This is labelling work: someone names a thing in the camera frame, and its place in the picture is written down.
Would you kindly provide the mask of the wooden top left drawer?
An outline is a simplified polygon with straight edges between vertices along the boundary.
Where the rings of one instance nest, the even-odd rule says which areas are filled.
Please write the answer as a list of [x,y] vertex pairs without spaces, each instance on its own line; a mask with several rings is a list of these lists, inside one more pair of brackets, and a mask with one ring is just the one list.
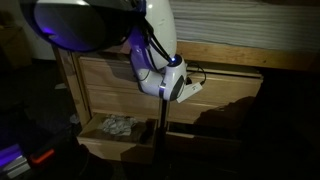
[[157,118],[160,100],[139,91],[128,61],[80,58],[89,106],[96,113]]

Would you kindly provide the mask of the wooden drawer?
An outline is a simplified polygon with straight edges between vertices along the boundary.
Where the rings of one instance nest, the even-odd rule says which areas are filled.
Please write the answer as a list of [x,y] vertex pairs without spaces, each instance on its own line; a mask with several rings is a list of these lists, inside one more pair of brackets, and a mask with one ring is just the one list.
[[106,117],[106,114],[94,115],[78,135],[78,142],[102,159],[151,164],[155,152],[157,120],[139,117],[130,135],[118,136],[102,130]]
[[188,78],[203,89],[181,103],[171,102],[168,122],[235,127],[247,113],[263,82],[251,67],[189,62]]
[[177,122],[168,123],[165,138],[172,151],[219,157],[235,156],[242,143],[224,128]]
[[89,106],[96,113],[157,118],[160,100],[139,91],[128,61],[80,58]]

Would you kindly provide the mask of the wooden bottom right drawer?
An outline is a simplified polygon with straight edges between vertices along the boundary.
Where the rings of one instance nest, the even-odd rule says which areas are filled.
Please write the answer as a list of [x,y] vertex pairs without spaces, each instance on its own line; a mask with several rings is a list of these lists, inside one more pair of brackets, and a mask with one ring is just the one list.
[[219,157],[235,156],[242,143],[224,128],[177,122],[168,123],[165,138],[172,151]]

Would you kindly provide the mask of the wooden bottom left drawer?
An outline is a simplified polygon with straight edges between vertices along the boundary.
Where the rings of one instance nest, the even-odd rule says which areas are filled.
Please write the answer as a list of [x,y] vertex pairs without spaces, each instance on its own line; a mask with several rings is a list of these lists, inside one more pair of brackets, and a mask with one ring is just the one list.
[[118,136],[102,130],[106,117],[106,114],[94,115],[78,135],[78,142],[102,159],[151,164],[155,152],[157,120],[139,117],[130,135]]

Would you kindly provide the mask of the wooden top right drawer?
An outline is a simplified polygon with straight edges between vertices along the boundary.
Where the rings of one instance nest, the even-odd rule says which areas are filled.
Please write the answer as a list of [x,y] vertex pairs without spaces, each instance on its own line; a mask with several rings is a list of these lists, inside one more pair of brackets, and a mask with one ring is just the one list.
[[263,82],[251,67],[189,62],[188,78],[203,89],[181,103],[171,102],[168,122],[235,127],[247,113]]

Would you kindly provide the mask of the grey patterned cloth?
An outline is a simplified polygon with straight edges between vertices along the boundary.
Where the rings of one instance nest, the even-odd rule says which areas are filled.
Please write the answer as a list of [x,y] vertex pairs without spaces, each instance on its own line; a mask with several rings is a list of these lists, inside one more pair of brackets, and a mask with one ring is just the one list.
[[134,117],[110,114],[102,118],[98,128],[110,135],[129,136],[136,124]]

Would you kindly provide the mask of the white striped mattress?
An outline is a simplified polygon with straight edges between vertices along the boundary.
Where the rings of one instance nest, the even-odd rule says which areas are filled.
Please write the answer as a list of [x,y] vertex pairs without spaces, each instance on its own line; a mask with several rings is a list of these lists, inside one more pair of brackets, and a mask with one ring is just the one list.
[[274,50],[320,49],[320,0],[169,0],[178,38]]

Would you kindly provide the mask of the purple lit equipment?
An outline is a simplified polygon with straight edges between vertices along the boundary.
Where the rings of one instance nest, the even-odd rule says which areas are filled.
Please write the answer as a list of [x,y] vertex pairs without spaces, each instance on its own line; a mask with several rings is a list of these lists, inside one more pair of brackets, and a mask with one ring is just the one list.
[[28,170],[30,165],[18,144],[0,150],[0,180],[13,180]]

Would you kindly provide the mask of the wooden bed frame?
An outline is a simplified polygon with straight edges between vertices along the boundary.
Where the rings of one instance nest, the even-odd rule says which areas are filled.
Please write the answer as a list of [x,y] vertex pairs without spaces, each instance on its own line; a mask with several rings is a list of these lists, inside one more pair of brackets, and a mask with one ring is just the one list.
[[[91,119],[91,112],[88,110],[83,77],[80,74],[80,64],[77,62],[79,53],[71,53],[56,47],[52,47],[52,49],[65,78],[65,83],[71,91],[80,123],[85,126]],[[319,51],[270,50],[217,43],[179,41],[177,52],[187,60],[199,62],[305,72],[318,72],[320,69]]]

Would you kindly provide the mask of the orange handled tool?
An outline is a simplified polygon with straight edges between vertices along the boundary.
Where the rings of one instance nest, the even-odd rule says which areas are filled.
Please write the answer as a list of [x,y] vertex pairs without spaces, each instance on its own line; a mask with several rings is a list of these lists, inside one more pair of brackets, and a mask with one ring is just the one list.
[[44,152],[37,152],[30,156],[30,162],[33,165],[41,165],[49,160],[54,154],[54,149],[45,150]]

